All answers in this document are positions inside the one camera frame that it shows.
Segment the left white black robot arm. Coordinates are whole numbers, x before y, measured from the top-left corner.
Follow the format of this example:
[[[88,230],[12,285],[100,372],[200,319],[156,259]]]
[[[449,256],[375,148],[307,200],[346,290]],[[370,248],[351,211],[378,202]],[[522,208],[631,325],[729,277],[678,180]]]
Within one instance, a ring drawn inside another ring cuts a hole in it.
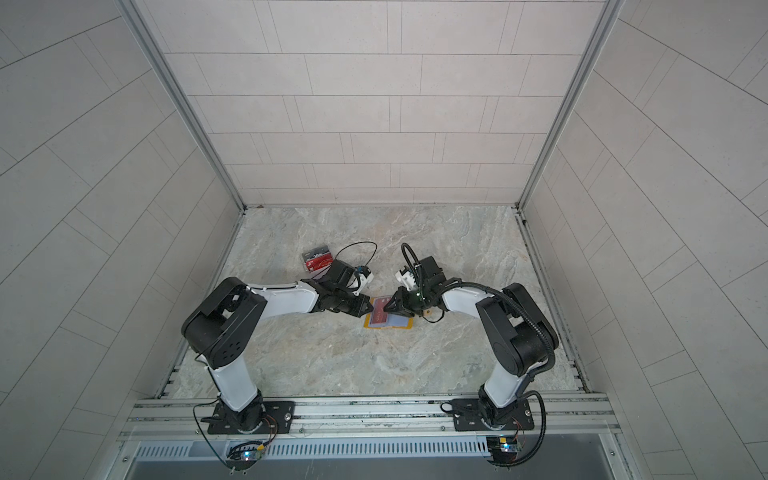
[[[233,428],[251,432],[266,416],[263,397],[251,380],[244,352],[261,320],[287,314],[330,311],[355,318],[373,311],[362,293],[373,279],[367,266],[334,260],[317,279],[286,285],[224,279],[191,313],[181,335],[206,365],[219,397],[218,408]]]

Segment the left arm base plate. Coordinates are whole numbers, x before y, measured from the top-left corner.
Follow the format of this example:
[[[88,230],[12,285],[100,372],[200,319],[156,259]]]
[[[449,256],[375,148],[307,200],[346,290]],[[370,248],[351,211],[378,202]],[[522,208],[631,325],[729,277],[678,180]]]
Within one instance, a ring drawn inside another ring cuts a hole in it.
[[[207,425],[206,433],[214,435],[287,434],[295,407],[292,401],[258,401],[235,412],[219,401],[213,414],[201,422]]]

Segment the red VIP card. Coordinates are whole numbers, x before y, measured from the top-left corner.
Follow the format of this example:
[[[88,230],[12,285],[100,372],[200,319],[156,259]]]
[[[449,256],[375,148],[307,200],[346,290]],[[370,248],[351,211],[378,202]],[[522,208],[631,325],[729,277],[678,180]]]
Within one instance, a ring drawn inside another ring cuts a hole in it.
[[[302,255],[302,258],[303,258],[305,267],[309,272],[322,270],[323,268],[328,267],[333,262],[333,255],[331,253],[323,256],[316,256],[314,258],[309,258],[307,256]]]

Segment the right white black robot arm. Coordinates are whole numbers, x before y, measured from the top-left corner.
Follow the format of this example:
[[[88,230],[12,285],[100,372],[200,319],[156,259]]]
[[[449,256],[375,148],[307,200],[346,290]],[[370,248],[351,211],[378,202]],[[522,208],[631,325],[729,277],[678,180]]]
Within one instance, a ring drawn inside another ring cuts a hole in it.
[[[527,408],[525,390],[556,363],[559,339],[528,290],[512,283],[497,290],[459,278],[448,279],[433,257],[406,266],[395,275],[399,287],[384,311],[425,317],[428,310],[458,312],[478,319],[496,365],[478,392],[478,415],[492,429],[515,421]]]

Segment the black VIP card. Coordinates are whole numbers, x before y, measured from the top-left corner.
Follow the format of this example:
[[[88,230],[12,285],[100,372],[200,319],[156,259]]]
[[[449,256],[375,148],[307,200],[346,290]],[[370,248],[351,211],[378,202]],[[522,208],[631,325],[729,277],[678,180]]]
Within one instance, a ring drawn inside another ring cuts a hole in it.
[[[323,256],[326,254],[330,254],[330,249],[327,245],[312,247],[302,253],[303,256],[307,256],[309,258],[314,258],[316,256]]]

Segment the yellow leather card holder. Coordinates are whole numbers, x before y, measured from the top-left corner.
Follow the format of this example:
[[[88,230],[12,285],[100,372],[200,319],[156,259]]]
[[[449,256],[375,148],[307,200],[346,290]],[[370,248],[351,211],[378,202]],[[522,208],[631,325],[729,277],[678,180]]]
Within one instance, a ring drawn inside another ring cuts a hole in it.
[[[389,323],[386,327],[383,328],[369,328],[368,327],[368,318],[370,314],[365,316],[363,327],[366,329],[374,329],[374,330],[382,330],[382,329],[411,329],[414,325],[415,318],[403,318],[398,316],[390,316],[389,315]]]

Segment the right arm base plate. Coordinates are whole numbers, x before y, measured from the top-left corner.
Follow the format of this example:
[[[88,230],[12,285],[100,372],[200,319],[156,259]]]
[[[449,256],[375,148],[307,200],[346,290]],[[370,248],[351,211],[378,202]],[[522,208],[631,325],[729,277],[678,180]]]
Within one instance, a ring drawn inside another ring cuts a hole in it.
[[[441,410],[451,416],[458,432],[522,430],[535,428],[527,400],[518,400],[498,408],[490,400],[454,398],[441,404]]]

